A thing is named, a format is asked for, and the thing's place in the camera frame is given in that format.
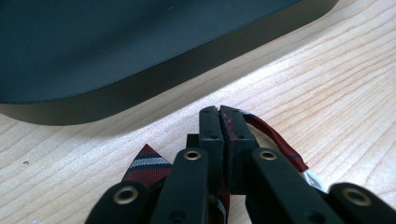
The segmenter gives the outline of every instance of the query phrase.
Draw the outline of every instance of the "hole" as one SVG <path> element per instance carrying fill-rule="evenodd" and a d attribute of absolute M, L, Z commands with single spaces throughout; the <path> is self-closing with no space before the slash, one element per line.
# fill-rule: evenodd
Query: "hole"
<path fill-rule="evenodd" d="M 196 161 L 201 158 L 201 153 L 199 153 L 198 151 L 188 151 L 184 153 L 184 158 L 189 161 Z"/>
<path fill-rule="evenodd" d="M 344 189 L 343 194 L 346 199 L 358 206 L 368 206 L 372 203 L 371 199 L 358 189 Z"/>
<path fill-rule="evenodd" d="M 126 186 L 121 189 L 119 189 L 115 194 L 114 194 L 114 202 L 117 204 L 127 204 L 133 202 L 136 198 L 139 192 L 137 191 L 136 188 L 132 186 Z"/>
<path fill-rule="evenodd" d="M 277 158 L 276 154 L 270 151 L 262 151 L 260 157 L 268 161 L 273 161 Z"/>
<path fill-rule="evenodd" d="M 186 213 L 182 210 L 172 211 L 169 215 L 169 219 L 171 219 L 173 223 L 181 223 L 186 219 Z"/>
<path fill-rule="evenodd" d="M 317 212 L 310 212 L 306 215 L 306 218 L 312 223 L 326 223 L 326 218 Z"/>

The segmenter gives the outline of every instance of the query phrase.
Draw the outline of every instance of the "wood grain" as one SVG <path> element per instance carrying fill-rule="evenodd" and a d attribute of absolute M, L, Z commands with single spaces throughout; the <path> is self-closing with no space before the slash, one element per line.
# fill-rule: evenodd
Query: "wood grain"
<path fill-rule="evenodd" d="M 356 183 L 396 208 L 395 38 L 394 0 L 340 0 L 318 21 L 111 118 L 50 127 L 0 115 L 0 222 L 83 223 L 145 143 L 172 161 L 208 105 L 260 116 L 327 186 Z M 243 197 L 233 197 L 229 223 L 249 223 Z"/>

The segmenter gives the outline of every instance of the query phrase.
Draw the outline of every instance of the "wooden table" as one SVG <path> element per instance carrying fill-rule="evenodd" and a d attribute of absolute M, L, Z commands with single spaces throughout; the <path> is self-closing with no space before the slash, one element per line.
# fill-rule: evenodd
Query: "wooden table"
<path fill-rule="evenodd" d="M 51 127 L 0 115 L 0 220 L 84 222 L 145 143 L 173 161 L 208 105 L 260 116 L 327 186 L 356 183 L 396 208 L 395 38 L 396 1 L 340 0 L 318 21 L 111 118 Z M 230 223 L 248 223 L 243 200 L 232 198 Z"/>

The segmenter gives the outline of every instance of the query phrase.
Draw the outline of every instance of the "tabletop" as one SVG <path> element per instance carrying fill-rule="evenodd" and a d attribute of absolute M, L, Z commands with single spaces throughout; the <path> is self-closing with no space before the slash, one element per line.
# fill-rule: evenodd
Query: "tabletop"
<path fill-rule="evenodd" d="M 0 115 L 0 222 L 83 223 L 143 145 L 173 161 L 209 105 L 267 121 L 327 187 L 355 183 L 396 208 L 395 39 L 396 1 L 340 0 L 317 21 L 113 117 L 61 127 Z M 244 197 L 231 203 L 229 223 L 249 223 Z"/>

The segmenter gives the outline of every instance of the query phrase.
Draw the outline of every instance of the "metal ring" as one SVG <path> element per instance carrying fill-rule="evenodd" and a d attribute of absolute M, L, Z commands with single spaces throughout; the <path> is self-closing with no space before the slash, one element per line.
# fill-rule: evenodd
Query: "metal ring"
<path fill-rule="evenodd" d="M 184 153 L 184 158 L 186 158 L 189 161 L 196 161 L 201 158 L 201 153 L 199 151 L 187 151 Z"/>
<path fill-rule="evenodd" d="M 136 188 L 132 186 L 126 186 L 123 187 L 122 189 L 119 189 L 115 194 L 114 194 L 114 202 L 117 204 L 127 204 L 133 202 L 136 198 L 137 195 L 139 195 L 139 191 L 137 191 Z"/>
<path fill-rule="evenodd" d="M 277 158 L 277 155 L 274 152 L 271 152 L 268 150 L 261 151 L 259 153 L 259 155 L 262 159 L 265 159 L 268 161 L 273 161 L 273 160 L 276 160 L 276 158 Z"/>
<path fill-rule="evenodd" d="M 372 203 L 371 199 L 358 189 L 353 189 L 353 188 L 344 189 L 343 195 L 350 202 L 359 206 L 368 206 Z"/>

